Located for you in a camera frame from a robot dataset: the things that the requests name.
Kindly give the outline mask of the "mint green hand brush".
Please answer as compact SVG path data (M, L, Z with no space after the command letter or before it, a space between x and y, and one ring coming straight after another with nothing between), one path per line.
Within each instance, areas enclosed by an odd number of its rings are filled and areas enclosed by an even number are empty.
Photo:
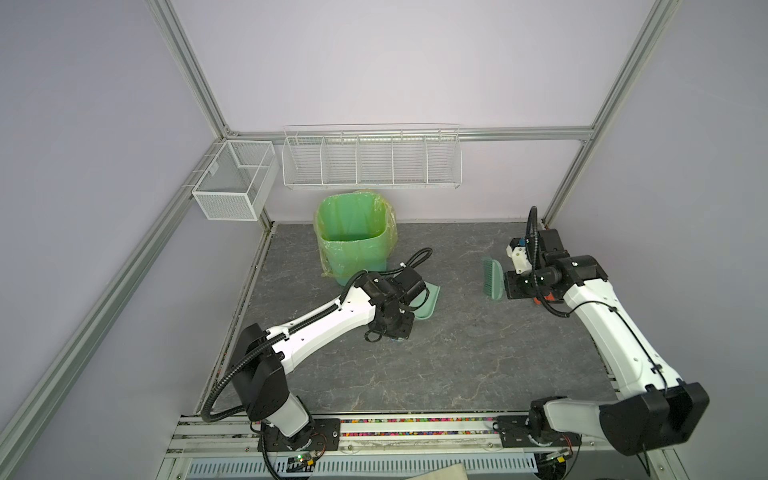
M484 295L494 301L501 300L505 295L505 276L501 263L491 257L483 257L482 266Z

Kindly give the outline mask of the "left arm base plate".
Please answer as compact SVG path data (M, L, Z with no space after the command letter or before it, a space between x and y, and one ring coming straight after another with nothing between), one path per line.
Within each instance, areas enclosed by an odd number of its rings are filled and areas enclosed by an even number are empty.
M277 427L265 424L260 434L268 452L337 451L341 440L341 420L312 419L292 437L283 435Z

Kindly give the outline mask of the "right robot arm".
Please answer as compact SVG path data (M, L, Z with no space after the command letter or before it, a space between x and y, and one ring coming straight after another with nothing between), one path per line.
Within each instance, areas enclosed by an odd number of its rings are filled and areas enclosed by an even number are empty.
M513 267L504 274L510 300L534 299L551 315L580 321L616 393L608 403L551 396L530 404L530 438L545 444L572 433L607 441L632 456L687 442L710 397L687 382L650 344L592 256L573 256L554 229L540 229L530 208L525 233L507 246Z

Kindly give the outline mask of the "mint green dustpan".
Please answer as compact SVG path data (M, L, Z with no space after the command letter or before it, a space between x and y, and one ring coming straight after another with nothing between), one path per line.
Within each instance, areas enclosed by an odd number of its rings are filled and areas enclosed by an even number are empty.
M432 317L437 305L439 294L439 286L430 282L425 283L425 290L409 303L409 308L413 314L413 321L411 322L409 329L400 335L401 340L409 338L410 332L417 322L426 321Z

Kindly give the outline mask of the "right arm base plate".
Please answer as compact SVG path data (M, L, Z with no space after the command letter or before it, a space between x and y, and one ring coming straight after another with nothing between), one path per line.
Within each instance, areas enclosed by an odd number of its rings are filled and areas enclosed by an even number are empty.
M555 448L575 449L582 444L581 437L574 433L552 430L535 431L529 425L527 414L500 415L492 429L499 435L503 448Z

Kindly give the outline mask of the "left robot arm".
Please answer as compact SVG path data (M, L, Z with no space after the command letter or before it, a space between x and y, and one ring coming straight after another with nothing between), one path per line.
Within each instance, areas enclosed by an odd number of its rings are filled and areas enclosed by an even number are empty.
M340 295L311 312L266 330L253 324L238 338L232 363L203 402L200 416L207 423L245 413L252 422L267 422L294 439L313 431L313 418L287 382L309 356L364 327L364 339L406 340L415 312L430 299L417 267L433 249L418 250L400 266L385 271L361 270Z

